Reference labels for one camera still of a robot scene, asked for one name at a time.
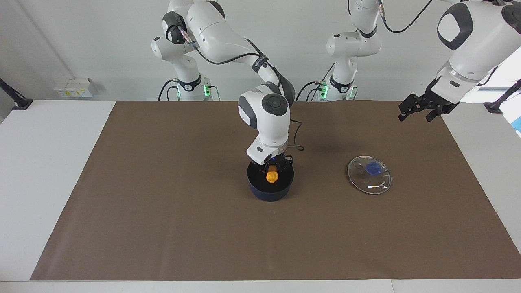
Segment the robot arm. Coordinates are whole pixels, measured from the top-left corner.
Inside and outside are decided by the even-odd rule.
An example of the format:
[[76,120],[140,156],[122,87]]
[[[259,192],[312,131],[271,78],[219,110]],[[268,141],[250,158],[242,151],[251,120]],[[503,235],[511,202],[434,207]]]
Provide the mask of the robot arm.
[[335,66],[332,75],[326,79],[327,90],[319,101],[345,100],[358,70],[352,58],[375,55],[382,47],[376,26],[378,0],[355,0],[352,3],[351,20],[356,31],[335,34],[329,38],[327,50]]
[[163,18],[169,41],[188,44],[191,51],[197,50],[212,64],[247,64],[264,80],[264,84],[239,98],[241,118],[259,132],[247,154],[259,165],[283,156],[288,141],[289,107],[295,96],[293,85],[251,41],[230,28],[215,1],[171,0],[169,10]]
[[199,73],[194,58],[184,54],[193,51],[189,45],[174,45],[165,38],[157,37],[152,41],[152,52],[161,60],[170,62],[178,77],[178,96],[183,101],[212,100],[208,89],[210,80]]
[[411,94],[400,104],[400,121],[426,109],[431,110],[427,121],[450,113],[494,67],[512,55],[521,46],[521,3],[457,3],[443,14],[438,37],[454,53],[423,95]]

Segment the brown mat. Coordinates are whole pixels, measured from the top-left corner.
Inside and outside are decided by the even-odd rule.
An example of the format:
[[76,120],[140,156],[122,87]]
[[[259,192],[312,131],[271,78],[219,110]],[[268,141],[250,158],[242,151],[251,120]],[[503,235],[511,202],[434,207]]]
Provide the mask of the brown mat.
[[[397,113],[397,102],[297,103],[306,150],[288,152],[290,194],[267,203],[248,189],[256,131],[236,102],[117,102],[31,279],[521,278],[443,120]],[[359,155],[389,166],[389,192],[350,185]]]

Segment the black clamp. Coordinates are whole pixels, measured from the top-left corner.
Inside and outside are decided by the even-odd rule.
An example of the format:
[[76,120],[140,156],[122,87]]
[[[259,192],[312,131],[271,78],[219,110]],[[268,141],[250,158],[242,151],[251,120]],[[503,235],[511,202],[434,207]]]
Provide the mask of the black clamp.
[[17,90],[13,89],[8,84],[6,84],[5,81],[1,78],[0,88],[3,89],[11,97],[13,101],[15,101],[15,106],[13,107],[13,110],[26,110],[33,102],[33,99],[26,98]]
[[253,71],[255,71],[255,73],[259,73],[260,68],[268,61],[269,58],[266,55],[259,56],[259,58],[252,65]]
[[179,80],[179,85],[183,87],[183,89],[187,92],[192,92],[199,84],[201,84],[201,81],[203,81],[203,77],[199,75],[199,78],[192,82],[182,82]]
[[400,121],[404,121],[412,113],[421,112],[423,110],[431,110],[425,117],[427,122],[431,122],[434,118],[441,116],[442,114],[449,114],[454,110],[459,103],[453,104],[432,91],[432,87],[439,81],[438,79],[433,80],[425,93],[421,96],[410,94],[402,103],[400,103],[400,112],[398,116]]
[[329,78],[329,82],[331,83],[331,85],[338,90],[339,93],[347,93],[348,90],[351,88],[351,85],[353,84],[354,81],[352,81],[351,83],[348,83],[348,84],[341,84],[339,82],[336,82],[334,79],[333,79],[333,76],[331,76]]
[[282,153],[275,157],[272,157],[271,155],[268,156],[264,160],[264,165],[259,165],[255,161],[252,162],[262,173],[267,173],[270,166],[276,166],[279,172],[284,172],[293,165],[293,157],[289,155],[286,156],[284,153]]
[[515,92],[521,89],[521,79],[515,85],[509,88],[497,101],[493,103],[484,103],[485,107],[490,113],[503,114],[500,107],[506,100],[508,100]]

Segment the white table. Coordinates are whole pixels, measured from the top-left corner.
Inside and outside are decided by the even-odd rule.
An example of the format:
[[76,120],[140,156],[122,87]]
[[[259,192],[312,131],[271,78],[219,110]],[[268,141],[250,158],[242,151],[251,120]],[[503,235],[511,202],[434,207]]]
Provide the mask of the white table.
[[[521,292],[521,279],[29,282],[114,104],[35,101],[0,125],[0,292]],[[444,120],[520,249],[521,139],[481,104]]]

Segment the white wall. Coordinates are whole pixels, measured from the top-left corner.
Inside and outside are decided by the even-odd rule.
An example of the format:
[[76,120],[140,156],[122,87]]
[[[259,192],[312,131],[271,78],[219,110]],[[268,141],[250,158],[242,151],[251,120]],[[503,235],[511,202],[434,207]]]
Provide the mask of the white wall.
[[[150,49],[151,39],[162,33],[168,0],[2,0],[0,76],[26,96],[56,99],[53,78],[67,71],[42,45],[42,37],[35,38],[34,29],[28,29],[31,26],[20,16],[23,11],[16,8],[17,1],[73,74],[93,79],[99,89],[95,99],[155,99],[165,80],[175,76],[172,67]],[[328,37],[353,30],[346,0],[219,2],[236,32],[253,40],[297,89],[322,78],[332,64],[326,52]],[[424,4],[387,1],[389,25],[404,27]],[[381,53],[358,59],[359,99],[400,100],[423,92],[450,56],[436,35],[438,20],[448,7],[434,1],[403,34],[379,26],[384,39]],[[261,82],[247,66],[214,66],[191,55],[220,88],[224,100],[236,100]]]

